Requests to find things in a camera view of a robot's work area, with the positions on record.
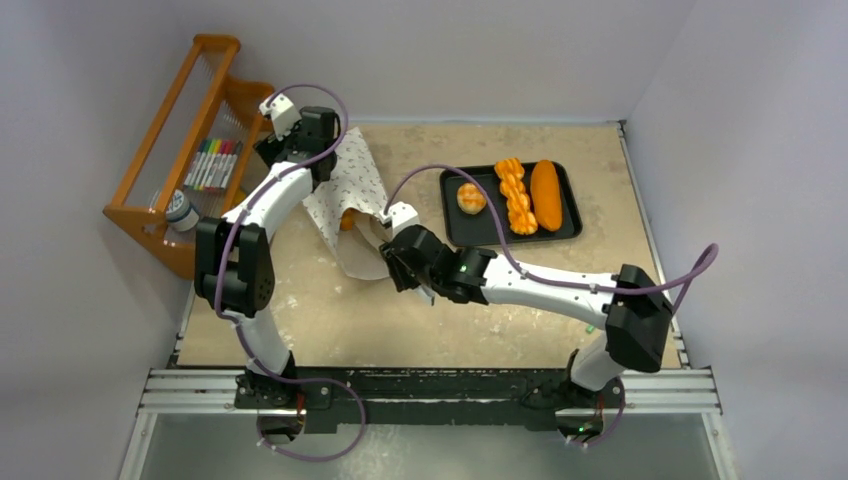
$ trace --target small bottle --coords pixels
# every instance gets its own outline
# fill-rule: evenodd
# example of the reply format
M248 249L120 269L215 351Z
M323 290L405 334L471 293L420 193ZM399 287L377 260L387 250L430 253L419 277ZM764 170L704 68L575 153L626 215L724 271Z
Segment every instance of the small bottle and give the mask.
M200 215L182 190L174 190L174 196L171 197L168 208L165 209L165 220L174 230L185 232L197 225Z

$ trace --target black bracket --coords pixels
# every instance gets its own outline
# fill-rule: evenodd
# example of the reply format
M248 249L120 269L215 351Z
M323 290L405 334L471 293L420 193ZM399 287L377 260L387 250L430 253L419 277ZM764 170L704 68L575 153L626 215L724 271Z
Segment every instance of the black bracket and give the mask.
M633 265L622 265L614 278L618 288L655 285L644 270ZM631 370L658 372L673 316L665 295L614 295L607 310L606 349L610 358Z
M282 139L272 133L253 145L253 149L268 168L279 162L300 163L309 160L330 148L341 134L339 115L332 108L303 107L300 109L300 116L300 121ZM336 162L336 152L332 152L310 166L313 190L330 179Z
M207 217L197 224L194 291L213 308L221 255L231 229L232 224L220 218ZM221 305L254 317L274 292L274 266L265 229L254 224L240 226L233 251L238 261L227 261Z
M422 225L403 229L380 247L398 292L424 285L455 303L489 302L481 287L483 274L497 253L484 248L456 252Z

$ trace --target twisted pastry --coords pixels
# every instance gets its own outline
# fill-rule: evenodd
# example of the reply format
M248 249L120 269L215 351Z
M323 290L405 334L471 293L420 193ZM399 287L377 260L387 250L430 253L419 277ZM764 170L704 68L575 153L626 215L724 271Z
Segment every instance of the twisted pastry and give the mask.
M536 216L530 211L530 196L521 179L524 167L517 158L495 163L495 174L501 179L499 190L506 197L509 229L519 235L532 235L539 229Z

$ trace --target black tray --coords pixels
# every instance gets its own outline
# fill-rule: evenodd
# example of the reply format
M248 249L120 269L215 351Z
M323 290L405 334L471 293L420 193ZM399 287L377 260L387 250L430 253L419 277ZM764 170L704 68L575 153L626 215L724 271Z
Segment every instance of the black tray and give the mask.
M530 176L536 163L522 163L524 166L524 185L527 193L530 193ZM479 167L465 167L460 170L474 177L480 186L489 194L501 223L504 226L504 238L507 243L541 242L545 240L557 240L574 238L583 230L583 222L577 211L577 203L574 201L574 193L568 183L568 175L565 168L558 163L554 167L559 177L559 191L562 201L562 228L556 232L549 232L542 227L533 235L518 235L509 229L509 220L506 218L506 197L499 191L500 179L495 175L494 165ZM479 245L496 245L498 243L498 232L492 220L492 214L486 207L477 215L469 215L460 210L456 204L456 192L467 180L462 176L445 170L439 176L439 187L442 191L442 208L445 214L445 231L448 240L457 247L474 247Z

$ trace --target cable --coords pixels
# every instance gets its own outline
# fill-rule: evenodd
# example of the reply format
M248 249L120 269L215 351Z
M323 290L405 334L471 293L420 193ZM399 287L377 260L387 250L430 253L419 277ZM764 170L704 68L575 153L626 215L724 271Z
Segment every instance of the cable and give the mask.
M486 206L489 208L489 211L492 213L492 218L495 221L495 230L498 233L498 241L500 242L501 248L503 248L503 253L504 253L504 256L506 257L507 261L509 262L510 265L513 266L513 268L516 269L516 271L521 272L521 274L524 277L529 278L530 280L533 280L533 281L538 282L538 283L542 283L542 284L545 284L545 285L552 285L552 286L555 286L555 287L576 288L576 289L580 289L580 290L591 290L593 292L606 292L606 293L612 293L612 294L617 294L617 295L648 295L648 294L653 294L653 293L660 293L660 292L663 292L665 290L669 290L671 288L679 287L679 286L683 285L683 288L680 290L680 294L677 296L677 300L674 302L674 306L673 306L673 310L672 310L672 313L674 313L674 312L677 312L677 308L680 306L680 303L683 301L683 297L685 297L686 292L689 291L689 285L692 283L692 280L694 280L700 274L704 273L704 271L707 268L709 268L710 265L712 265L713 261L715 261L716 256L718 256L718 244L711 243L706 249L704 249L704 251L701 253L701 256L698 257L698 260L695 262L695 266L692 268L692 270L689 273L683 275L682 277L676 278L676 279L674 279L670 282L666 282L666 283L663 283L663 284L660 284L660 285L654 285L653 287L643 287L643 288L606 287L606 286L603 286L603 285L594 285L594 284L590 284L590 283L566 282L566 281L562 281L562 280L550 280L550 279L547 279L547 278L543 278L543 277L540 277L538 275L533 274L532 272L529 272L529 271L523 269L521 267L521 264L519 264L518 261L512 256L512 253L509 251L509 247L507 246L506 238L504 237L503 224L501 223L500 218L498 217L498 212L497 212L497 210L495 210L495 206L492 203L492 199L489 197L489 194L486 193L486 190L484 190L483 187L480 186L479 183L477 183L477 180L475 180L471 175L469 175L468 173L466 173L463 170L460 170L459 168L452 167L450 165L434 163L434 164L430 164L430 165L424 165L423 167L418 167L418 168L410 171L397 184L394 191L389 196L389 201L386 204L386 208L384 209L384 213L388 214L389 207L394 202L394 199L397 196L398 192L400 191L401 187L403 187L403 185L406 182L408 182L410 178L412 178L413 176L415 176L416 174L418 174L420 172L423 172L425 170L432 170L432 169L435 169L435 168L442 169L442 170L448 170L449 172L456 173L457 175L460 175L463 178L465 178L466 180L468 180L469 182L471 182L475 187L477 187L478 190L480 190L480 193L483 194L483 198L486 199Z
M614 432L615 429L618 427L618 424L621 422L621 417L624 416L624 407L627 406L627 402L624 398L624 382L621 381L621 377L615 377L615 383L618 385L618 388L621 389L621 402L619 402L618 404L618 412L616 412L615 418L612 419L612 422L610 423L609 427L605 428L604 431L601 432L601 434L598 435L594 440L584 442L584 445L594 447L595 445L608 439L610 435L612 435L612 432Z
M233 225L230 228L230 233L229 233L229 235L227 235L227 240L224 243L224 251L221 255L221 265L218 267L218 282L215 285L215 299L214 299L213 303L215 305L215 313L219 317L221 317L225 320L229 320L230 322L232 322L235 325L236 335L238 336L239 343L241 343L242 348L244 349L245 353L247 354L249 362L253 362L253 364L256 365L256 367L259 368L259 370L261 370L263 373L265 373L265 375L273 378L274 380L276 380L280 383L286 383L286 384L291 384L291 385L304 385L304 384L308 384L308 383L330 383L332 385L336 385L336 386L341 387L342 389L344 389L348 393L350 393L351 396L353 396L353 399L356 401L356 405L359 407L359 414L360 414L360 419L361 419L360 424L359 424L359 432L357 433L356 438L354 438L353 441L350 443L350 445L348 445L346 448L344 448L341 451L334 453L332 455L326 455L326 456L303 455L303 454L300 454L300 453L295 453L295 452L291 452L289 450L279 448L276 445L272 444L267 438L265 438L264 434L262 433L262 429L259 428L259 423L257 422L257 429L258 429L259 435L260 435L259 444L271 449L272 451L274 451L276 453L281 453L281 454L283 454L287 457L291 457L291 458L294 458L294 459L297 459L297 460L303 460L303 461L306 461L306 462L327 462L327 461L330 461L330 460L335 460L335 459L337 459L337 458L339 458L343 455L346 455L348 452L353 450L354 447L356 447L356 445L359 443L360 440L362 440L362 436L365 434L365 404L362 402L362 398L360 398L359 395L357 395L356 392L352 388L348 387L346 384L344 384L344 383L342 383L342 382L340 382L336 379L333 379L333 378L290 379L290 378L284 378L284 377L280 376L279 374L277 374L276 372L269 370L265 365L262 364L262 362L258 358L256 358L255 353L250 348L250 345L247 343L247 339L244 337L244 332L242 331L241 324L239 323L238 319L235 318L232 315L226 314L224 312L223 308L221 307L221 299L222 299L222 294L224 292L224 275L226 274L226 271L227 271L227 262L230 258L230 252L233 249L233 243L235 243L235 238L236 238L236 234L238 233L238 229L242 225L242 223L244 222L244 219L247 217L250 210L256 205L256 203L259 201L259 199L262 197L262 195L264 195L268 190L271 189L271 187L273 187L276 184L276 182L279 182L286 175L288 175L288 174L290 174L290 173L292 173L296 170L299 170L301 168L309 167L310 165L314 164L315 162L318 162L318 161L326 158L333 151L335 151L336 148L338 148L338 146L342 143L342 139L344 138L345 133L347 132L348 120L349 120L348 119L348 113L347 113L347 107L345 107L344 102L342 102L341 98L339 98L338 95L336 95L331 90L324 88L320 85L313 85L313 84L307 84L307 83L299 83L299 84L295 84L295 85L289 85L288 87L282 88L282 89L278 90L277 92L275 92L274 95L272 95L269 98L268 104L270 104L270 102L272 102L275 98L277 98L277 96L283 94L284 92L291 90L291 89L294 89L294 88L300 88L300 87L315 88L315 89L321 90L322 92L333 97L333 100L336 101L336 103L339 105L339 109L341 109L341 111L342 111L342 119L343 120L342 120L342 126L339 129L339 136L336 139L336 141L333 142L333 144L330 145L330 147L327 148L326 150L324 150L323 152L319 153L318 155L316 155L316 156L314 156L314 157L312 157L312 158L310 158L310 159L308 159L304 162L298 163L297 165L294 165L292 167L289 167L289 168L283 170L282 172L280 172L280 174L278 176L276 176L275 178L273 178L272 180L270 180L268 182L265 182L265 184L261 185L256 190L256 192L253 194L253 196L250 198L250 200L248 200L245 208L242 209L241 213L239 213L238 217L233 222Z

